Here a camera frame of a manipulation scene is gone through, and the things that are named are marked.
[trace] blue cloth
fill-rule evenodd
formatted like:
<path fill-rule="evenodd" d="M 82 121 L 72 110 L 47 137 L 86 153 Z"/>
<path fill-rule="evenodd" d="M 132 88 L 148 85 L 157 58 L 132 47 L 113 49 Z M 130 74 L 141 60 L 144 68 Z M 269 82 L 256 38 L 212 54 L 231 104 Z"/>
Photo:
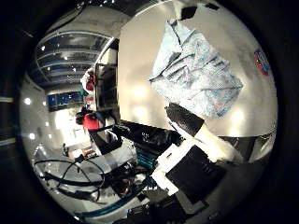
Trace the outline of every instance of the blue cloth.
<path fill-rule="evenodd" d="M 243 87 L 205 37 L 176 20 L 165 24 L 149 82 L 168 102 L 212 118 L 223 116 Z"/>

